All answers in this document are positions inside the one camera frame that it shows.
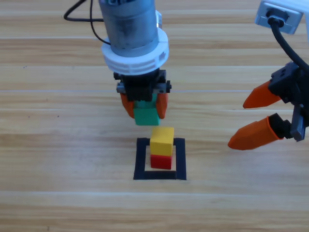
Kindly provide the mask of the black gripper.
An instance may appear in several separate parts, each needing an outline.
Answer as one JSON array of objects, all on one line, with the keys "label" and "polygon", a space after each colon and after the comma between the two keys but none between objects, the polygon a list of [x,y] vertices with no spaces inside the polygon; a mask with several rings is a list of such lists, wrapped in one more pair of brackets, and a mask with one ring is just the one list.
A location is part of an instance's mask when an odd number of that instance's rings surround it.
[{"label": "black gripper", "polygon": [[117,83],[116,91],[120,93],[122,105],[131,118],[134,117],[134,101],[150,102],[153,94],[157,94],[156,109],[160,119],[164,119],[168,107],[168,93],[172,89],[171,82],[166,79],[166,70],[156,69],[141,75],[124,75],[113,73]]},{"label": "black gripper", "polygon": [[304,140],[309,126],[309,76],[294,62],[271,75],[270,81],[254,88],[243,108],[259,108],[282,100],[294,106],[292,121],[277,113],[240,128],[228,142],[231,149],[252,150],[283,138]]}]

